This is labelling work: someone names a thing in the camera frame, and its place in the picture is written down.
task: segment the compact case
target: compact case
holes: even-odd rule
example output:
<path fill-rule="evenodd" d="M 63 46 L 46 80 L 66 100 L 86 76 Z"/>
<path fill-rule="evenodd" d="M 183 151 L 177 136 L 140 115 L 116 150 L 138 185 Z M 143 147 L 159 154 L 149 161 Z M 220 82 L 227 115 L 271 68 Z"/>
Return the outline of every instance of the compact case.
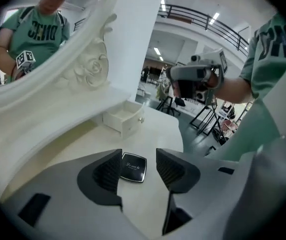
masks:
<path fill-rule="evenodd" d="M 147 159 L 131 153 L 122 156 L 122 170 L 120 178 L 128 182 L 142 183 L 147 172 Z"/>

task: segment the balcony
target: balcony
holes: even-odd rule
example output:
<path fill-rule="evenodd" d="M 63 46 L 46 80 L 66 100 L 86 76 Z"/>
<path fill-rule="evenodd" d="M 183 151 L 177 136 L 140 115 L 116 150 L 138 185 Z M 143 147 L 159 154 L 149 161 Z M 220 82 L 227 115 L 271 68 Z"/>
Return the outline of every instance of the balcony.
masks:
<path fill-rule="evenodd" d="M 165 7 L 164 5 L 160 6 L 157 15 L 195 25 L 227 41 L 245 56 L 249 54 L 249 43 L 242 36 L 217 19 L 213 22 L 212 17 L 205 13 L 178 5 L 166 4 Z"/>
<path fill-rule="evenodd" d="M 83 19 L 79 20 L 78 22 L 75 22 L 73 32 L 77 31 L 81 27 L 81 25 L 83 24 L 85 19 L 86 18 L 83 18 Z"/>

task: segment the handheld camera device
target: handheld camera device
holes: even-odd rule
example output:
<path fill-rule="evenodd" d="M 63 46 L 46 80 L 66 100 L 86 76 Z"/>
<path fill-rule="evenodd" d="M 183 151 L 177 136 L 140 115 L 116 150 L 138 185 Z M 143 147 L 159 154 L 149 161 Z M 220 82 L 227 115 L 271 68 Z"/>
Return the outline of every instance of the handheld camera device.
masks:
<path fill-rule="evenodd" d="M 224 74 L 228 70 L 223 49 L 193 55 L 191 62 L 185 66 L 174 66 L 166 70 L 166 75 L 172 83 L 177 82 L 181 98 L 189 98 L 211 105 L 215 91 L 221 87 Z M 207 82 L 212 72 L 217 74 L 218 84 L 211 88 Z"/>

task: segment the green t-shirt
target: green t-shirt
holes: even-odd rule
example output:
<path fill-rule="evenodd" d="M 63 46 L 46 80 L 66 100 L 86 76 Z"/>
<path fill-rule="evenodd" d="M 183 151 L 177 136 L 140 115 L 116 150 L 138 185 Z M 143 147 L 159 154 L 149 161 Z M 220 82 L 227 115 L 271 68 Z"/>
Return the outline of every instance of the green t-shirt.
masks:
<path fill-rule="evenodd" d="M 19 9 L 0 27 L 13 30 L 8 54 L 13 58 L 22 51 L 31 51 L 35 58 L 33 69 L 45 62 L 70 37 L 70 24 L 66 20 L 64 26 L 57 13 L 42 15 L 33 8 L 27 18 L 18 26 L 19 17 L 25 8 Z"/>
<path fill-rule="evenodd" d="M 263 98 L 286 71 L 286 21 L 276 14 L 260 27 L 249 44 L 249 53 L 240 77 L 251 84 L 256 99 L 231 139 L 210 153 L 209 158 L 239 161 L 242 154 L 280 137 L 276 123 Z"/>
<path fill-rule="evenodd" d="M 275 14 L 254 33 L 240 77 L 251 84 L 255 99 L 261 99 L 286 71 L 286 21 Z"/>

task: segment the white table surface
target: white table surface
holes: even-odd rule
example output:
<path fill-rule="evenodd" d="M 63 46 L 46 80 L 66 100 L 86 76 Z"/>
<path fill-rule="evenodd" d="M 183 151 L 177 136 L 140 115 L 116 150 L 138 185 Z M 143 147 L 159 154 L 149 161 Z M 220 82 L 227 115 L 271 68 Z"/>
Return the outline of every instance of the white table surface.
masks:
<path fill-rule="evenodd" d="M 122 149 L 123 152 L 145 157 L 147 169 L 144 182 L 130 183 L 120 179 L 117 195 L 122 197 L 123 213 L 134 226 L 149 239 L 155 239 L 162 235 L 169 197 L 169 191 L 157 172 L 156 148 L 182 152 L 183 141 L 179 131 L 179 121 L 175 117 L 145 106 L 144 118 L 140 129 L 126 139 L 121 139 L 119 132 L 105 125 L 88 127 L 88 130 L 80 128 L 77 134 L 70 134 L 72 137 L 63 137 L 63 140 L 70 139 L 69 144 L 64 148 L 49 147 L 46 151 L 47 154 L 41 154 L 40 157 L 43 157 L 42 160 L 44 160 L 45 158 L 49 159 L 50 155 L 53 156 L 53 159 L 46 163 L 46 168 L 113 149 Z M 35 167 L 42 163 L 44 164 L 44 162 L 35 160 L 32 166 Z M 26 172 L 31 173 L 31 170 L 32 167 L 25 168 Z"/>

